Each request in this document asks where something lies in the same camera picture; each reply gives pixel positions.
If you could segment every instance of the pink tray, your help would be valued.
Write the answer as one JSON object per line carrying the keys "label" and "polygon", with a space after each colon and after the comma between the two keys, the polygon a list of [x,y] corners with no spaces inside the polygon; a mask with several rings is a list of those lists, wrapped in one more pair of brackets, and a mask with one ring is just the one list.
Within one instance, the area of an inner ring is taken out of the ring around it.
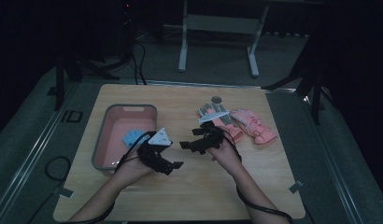
{"label": "pink tray", "polygon": [[111,105],[101,126],[92,154],[97,170],[113,171],[128,147],[122,138],[132,130],[156,130],[157,108],[154,105]]}

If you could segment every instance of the pink glove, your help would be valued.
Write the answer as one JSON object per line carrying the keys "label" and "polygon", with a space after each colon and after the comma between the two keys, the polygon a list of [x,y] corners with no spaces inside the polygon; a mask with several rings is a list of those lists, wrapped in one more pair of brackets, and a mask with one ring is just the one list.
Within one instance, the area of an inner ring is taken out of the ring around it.
{"label": "pink glove", "polygon": [[248,109],[237,109],[230,116],[238,121],[240,128],[248,135],[255,137],[256,144],[264,144],[277,137],[261,119]]}
{"label": "pink glove", "polygon": [[[217,113],[212,108],[207,109],[206,112],[208,114]],[[244,136],[244,132],[241,129],[235,127],[232,123],[231,124],[224,124],[220,118],[213,119],[212,122],[214,122],[215,126],[217,126],[217,127],[225,127],[229,131],[229,134],[234,139],[235,143],[241,141],[242,137]]]}

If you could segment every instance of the cable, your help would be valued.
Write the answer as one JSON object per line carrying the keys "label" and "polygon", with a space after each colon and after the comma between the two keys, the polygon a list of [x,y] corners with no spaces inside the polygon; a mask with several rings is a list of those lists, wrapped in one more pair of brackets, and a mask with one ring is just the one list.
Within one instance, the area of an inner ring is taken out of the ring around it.
{"label": "cable", "polygon": [[138,145],[139,141],[142,140],[146,135],[148,134],[151,134],[151,132],[146,132],[142,135],[140,135],[136,141],[133,143],[133,145],[128,149],[128,151],[124,154],[124,156],[121,157],[118,165],[116,166],[116,169],[115,169],[115,173],[116,171],[118,171],[120,169],[120,167],[127,161],[130,161],[130,160],[127,160],[127,157],[130,155],[131,151],[134,149],[134,147],[136,147],[136,145]]}
{"label": "cable", "polygon": [[139,65],[137,65],[136,58],[135,58],[134,54],[132,54],[132,58],[133,58],[133,61],[134,61],[134,64],[135,64],[135,72],[134,72],[135,84],[138,85],[137,75],[139,74],[141,79],[142,79],[143,84],[147,85],[147,82],[146,82],[146,80],[145,80],[145,78],[143,76],[143,73],[142,73],[142,64],[143,64],[143,62],[145,60],[146,50],[145,50],[145,47],[143,47],[138,42],[134,41],[134,44],[138,45],[143,50],[142,59],[141,59],[141,62],[139,63]]}
{"label": "cable", "polygon": [[93,218],[90,220],[85,220],[85,221],[64,222],[64,223],[68,223],[68,224],[95,224],[95,223],[101,222],[101,221],[105,220],[106,217],[109,216],[109,214],[112,212],[114,206],[115,206],[114,203],[112,205],[110,205],[110,207],[104,212],[104,214],[102,214],[99,217],[96,217],[96,218]]}
{"label": "cable", "polygon": [[132,160],[135,160],[135,159],[138,159],[139,157],[137,156],[137,157],[133,157],[133,158],[131,158],[131,159],[128,159],[128,160],[126,160],[125,162],[127,162],[127,161],[132,161]]}
{"label": "cable", "polygon": [[[229,132],[227,132],[226,130],[223,130],[225,133],[227,133],[231,138],[232,136],[229,134]],[[238,150],[235,146],[235,141],[234,139],[232,138],[232,140],[230,140],[228,137],[226,137],[225,135],[223,135],[224,139],[232,146],[235,154],[238,156],[238,159],[240,161],[241,160],[241,155],[238,153]],[[291,218],[291,216],[285,212],[282,212],[282,211],[278,211],[278,210],[275,210],[275,209],[271,209],[271,208],[267,208],[267,207],[263,207],[263,206],[259,206],[257,204],[254,204],[254,203],[251,203],[250,201],[247,200],[247,198],[241,193],[241,191],[238,189],[238,187],[236,187],[236,191],[237,191],[237,194],[238,194],[238,197],[241,199],[241,201],[246,204],[247,206],[253,208],[253,209],[256,209],[256,210],[259,210],[259,211],[262,211],[262,212],[265,212],[265,213],[269,213],[269,214],[273,214],[273,215],[276,215],[276,216],[281,216],[281,217],[284,217],[288,220],[288,222],[290,224],[293,223],[293,219]]]}
{"label": "cable", "polygon": [[[50,165],[54,162],[54,161],[57,161],[57,160],[65,160],[66,161],[66,172],[64,174],[64,176],[58,178],[58,177],[55,177],[53,175],[50,174],[49,172],[49,167]],[[65,156],[59,156],[59,157],[55,157],[53,159],[51,159],[45,166],[45,174],[48,178],[52,179],[52,180],[56,180],[56,181],[60,181],[60,183],[51,191],[50,195],[43,201],[43,203],[41,203],[37,209],[35,210],[35,212],[32,214],[31,218],[28,220],[28,224],[32,223],[32,221],[34,220],[34,218],[36,217],[36,215],[40,212],[40,210],[42,209],[42,207],[47,203],[47,201],[57,192],[57,190],[59,189],[59,187],[64,183],[64,181],[66,180],[66,177],[67,175],[69,174],[69,170],[70,170],[70,166],[71,166],[71,162],[70,160],[65,157]]]}

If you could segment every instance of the person's right hand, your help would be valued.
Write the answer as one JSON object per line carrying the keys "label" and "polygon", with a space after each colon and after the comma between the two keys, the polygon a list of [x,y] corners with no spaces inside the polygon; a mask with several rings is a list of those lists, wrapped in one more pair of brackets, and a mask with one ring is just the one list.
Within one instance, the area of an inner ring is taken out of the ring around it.
{"label": "person's right hand", "polygon": [[230,175],[236,175],[244,169],[244,166],[238,159],[233,147],[226,140],[223,140],[220,148],[212,147],[206,151],[213,156],[212,161],[217,161]]}

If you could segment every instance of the wooden table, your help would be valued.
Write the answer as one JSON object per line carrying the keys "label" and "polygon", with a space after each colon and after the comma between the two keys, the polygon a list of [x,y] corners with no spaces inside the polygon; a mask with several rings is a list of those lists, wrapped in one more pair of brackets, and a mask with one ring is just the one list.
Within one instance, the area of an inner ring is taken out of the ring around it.
{"label": "wooden table", "polygon": [[[226,109],[248,108],[258,114],[272,131],[278,133],[269,104],[262,90],[255,88],[128,86],[102,87],[73,161],[66,189],[72,198],[60,197],[54,211],[57,221],[68,220],[107,181],[108,177],[92,167],[92,153],[106,109],[113,104],[152,104],[158,109],[157,129],[165,128],[174,144],[162,155],[169,161],[184,161],[169,176],[154,173],[125,189],[106,220],[181,221],[248,219],[238,199],[234,181],[206,153],[200,155],[181,149],[180,141],[193,141],[198,128],[197,109],[220,96]],[[245,135],[237,144],[243,164],[278,209],[293,218],[305,216],[298,192],[289,191],[295,180],[280,136],[268,145],[255,145]]]}

